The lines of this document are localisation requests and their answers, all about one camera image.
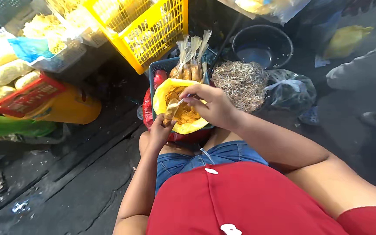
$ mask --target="dried small fish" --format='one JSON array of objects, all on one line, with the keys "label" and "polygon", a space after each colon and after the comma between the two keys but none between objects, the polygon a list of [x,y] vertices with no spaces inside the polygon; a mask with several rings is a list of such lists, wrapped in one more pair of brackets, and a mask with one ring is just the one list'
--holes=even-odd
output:
[{"label": "dried small fish", "polygon": [[264,102],[268,78],[269,74],[258,63],[227,61],[215,68],[212,81],[237,109],[251,113]]}]

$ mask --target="orange powder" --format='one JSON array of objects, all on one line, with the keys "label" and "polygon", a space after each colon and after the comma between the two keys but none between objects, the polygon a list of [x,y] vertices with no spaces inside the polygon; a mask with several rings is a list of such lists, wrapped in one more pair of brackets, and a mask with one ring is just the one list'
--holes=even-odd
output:
[{"label": "orange powder", "polygon": [[[180,87],[171,86],[170,91],[164,97],[166,100],[166,106],[174,98],[179,100],[179,95],[184,91],[185,88],[186,87],[184,86],[180,86]],[[174,120],[176,120],[179,125],[182,125],[185,123],[193,123],[194,121],[200,118],[201,118],[200,114],[195,112],[193,107],[190,107],[188,106],[187,103],[182,102],[179,105],[178,111],[176,111]]]}]

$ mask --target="hand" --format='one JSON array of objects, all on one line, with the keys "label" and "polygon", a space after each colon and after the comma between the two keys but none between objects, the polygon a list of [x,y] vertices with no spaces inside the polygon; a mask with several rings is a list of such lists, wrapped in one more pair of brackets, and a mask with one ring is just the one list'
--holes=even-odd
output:
[{"label": "hand", "polygon": [[159,114],[152,124],[150,129],[150,139],[148,149],[153,149],[160,151],[168,141],[168,136],[172,131],[173,126],[175,126],[176,121],[172,121],[167,127],[162,126],[162,122],[165,118],[165,114]]},{"label": "hand", "polygon": [[348,0],[342,16],[351,15],[356,16],[359,13],[359,8],[363,13],[367,13],[369,9],[376,7],[376,0]]},{"label": "hand", "polygon": [[[203,104],[194,97],[186,97],[188,94],[196,94],[207,103]],[[202,118],[214,126],[233,131],[240,123],[241,111],[234,107],[222,89],[196,84],[185,88],[179,98],[193,106]]]}]

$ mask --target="yellow plastic crate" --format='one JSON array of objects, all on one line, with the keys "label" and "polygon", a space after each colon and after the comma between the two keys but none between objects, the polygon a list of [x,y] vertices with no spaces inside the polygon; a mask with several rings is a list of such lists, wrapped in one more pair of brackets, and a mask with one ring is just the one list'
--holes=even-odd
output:
[{"label": "yellow plastic crate", "polygon": [[87,0],[84,7],[138,74],[188,34],[188,0]]}]

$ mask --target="yellow container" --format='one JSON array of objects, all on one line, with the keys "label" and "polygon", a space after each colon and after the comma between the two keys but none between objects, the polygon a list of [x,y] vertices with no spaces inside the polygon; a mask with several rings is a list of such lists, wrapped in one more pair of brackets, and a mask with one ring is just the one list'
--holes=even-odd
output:
[{"label": "yellow container", "polygon": [[138,74],[188,34],[188,0],[87,0],[83,6]]},{"label": "yellow container", "polygon": [[9,117],[76,124],[88,124],[94,121],[101,112],[101,102],[70,84],[63,84],[66,87],[65,92],[29,112],[23,118]]}]

